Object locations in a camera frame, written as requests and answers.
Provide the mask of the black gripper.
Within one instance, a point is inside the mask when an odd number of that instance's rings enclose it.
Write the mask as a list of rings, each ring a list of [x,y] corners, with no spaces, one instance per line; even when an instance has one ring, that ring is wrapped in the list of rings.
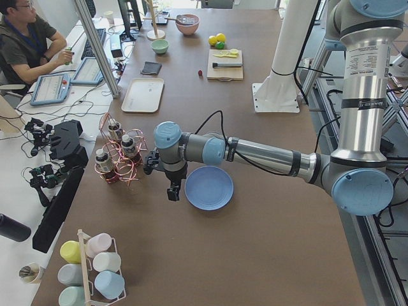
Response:
[[[179,201],[179,192],[182,180],[187,177],[188,165],[185,161],[180,161],[175,164],[164,163],[164,172],[170,180],[170,187],[167,188],[167,195],[170,201]]]

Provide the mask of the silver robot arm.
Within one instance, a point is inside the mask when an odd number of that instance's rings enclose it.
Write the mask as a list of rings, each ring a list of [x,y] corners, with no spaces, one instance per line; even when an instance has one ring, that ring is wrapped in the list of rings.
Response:
[[[174,122],[154,131],[159,170],[177,201],[190,161],[246,162],[267,172],[300,177],[324,189],[354,215],[373,215],[391,202],[394,187],[380,151],[390,65],[390,45],[402,32],[406,1],[332,1],[327,37],[346,49],[338,147],[328,156],[285,150],[235,137],[184,133]]]

